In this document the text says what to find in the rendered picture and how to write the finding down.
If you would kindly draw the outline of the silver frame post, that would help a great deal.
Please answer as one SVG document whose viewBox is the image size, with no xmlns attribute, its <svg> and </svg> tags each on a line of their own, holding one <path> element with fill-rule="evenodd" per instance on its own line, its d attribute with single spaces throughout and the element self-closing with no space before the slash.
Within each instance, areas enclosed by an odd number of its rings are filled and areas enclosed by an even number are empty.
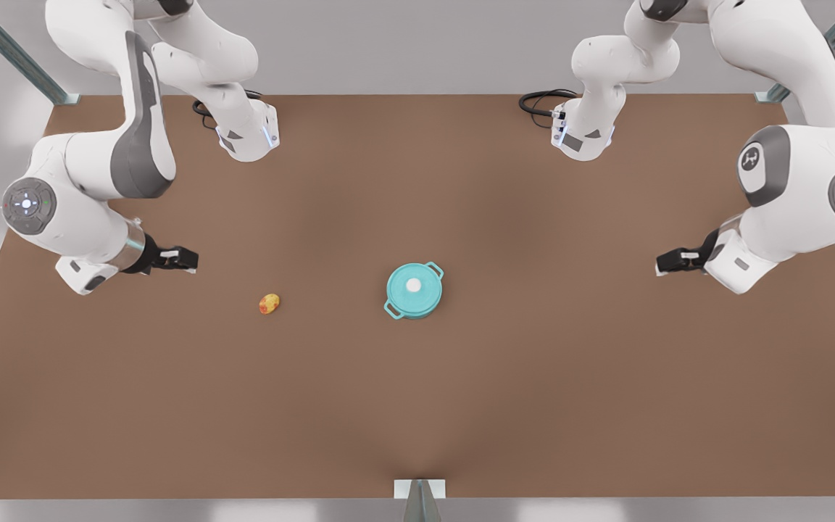
<svg viewBox="0 0 835 522">
<path fill-rule="evenodd" d="M 444 498 L 444 479 L 394 480 L 394 499 L 405 500 L 403 522 L 441 522 L 437 501 Z"/>
<path fill-rule="evenodd" d="M 79 94 L 67 93 L 2 26 L 0 55 L 54 105 L 75 105 L 80 101 Z"/>
<path fill-rule="evenodd" d="M 790 0 L 776 1 L 775 9 L 763 9 L 768 21 L 775 21 L 762 41 L 762 61 L 749 62 L 751 70 L 774 80 L 768 91 L 757 92 L 759 103 L 777 104 L 789 95 L 805 102 L 808 96 L 835 94 L 835 23 L 822 34 L 803 9 L 792 9 Z"/>
</svg>

